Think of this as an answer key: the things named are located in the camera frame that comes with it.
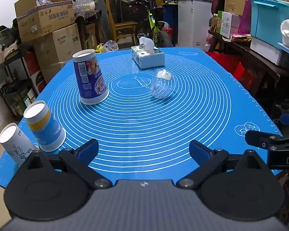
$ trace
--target bicycle tire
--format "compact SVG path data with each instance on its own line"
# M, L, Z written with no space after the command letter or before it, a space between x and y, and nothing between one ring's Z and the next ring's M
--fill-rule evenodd
M172 41L166 31L157 32L157 47L158 48L172 48Z

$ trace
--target wooden chair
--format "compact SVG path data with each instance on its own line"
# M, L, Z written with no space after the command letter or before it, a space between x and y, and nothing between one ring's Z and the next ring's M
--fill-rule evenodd
M108 14L108 20L110 22L110 26L112 29L112 34L113 34L113 40L115 42L117 42L119 39L123 39L126 37L132 37L132 41L133 41L133 45L135 46L135 40L137 42L136 36L135 36L135 30L137 27L137 23L136 22L122 22L122 23L116 23L113 21L113 15L111 14L111 10L110 10L110 3L109 0L104 0L105 5L106 5L106 10L107 10L107 14ZM117 32L118 30L121 29L127 29L127 28L132 28L134 33L133 34L123 34L123 33L119 33Z

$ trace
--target paper cup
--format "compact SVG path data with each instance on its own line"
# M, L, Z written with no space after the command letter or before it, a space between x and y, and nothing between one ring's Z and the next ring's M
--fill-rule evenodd
M29 128L45 152L57 150L65 141L66 131L44 101L32 103L24 112Z
M18 166L22 165L33 150L39 150L14 122L1 131L0 143Z
M85 105L94 105L104 101L109 91L99 68L95 50L79 51L73 55L73 61L80 101Z

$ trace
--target black circular plate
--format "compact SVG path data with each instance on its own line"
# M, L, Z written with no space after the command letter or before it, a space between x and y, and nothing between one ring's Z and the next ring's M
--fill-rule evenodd
M87 201L88 188L78 177L64 172L30 169L11 180L4 202L12 215L30 221L66 217Z
M284 202L279 182L261 169L242 169L212 176L200 189L202 202L216 214L237 221L275 215Z

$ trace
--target blue plastic storage box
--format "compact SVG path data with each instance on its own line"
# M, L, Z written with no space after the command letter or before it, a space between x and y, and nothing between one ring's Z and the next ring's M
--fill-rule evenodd
M279 49L281 23L289 19L289 3L281 0L251 0L250 34Z

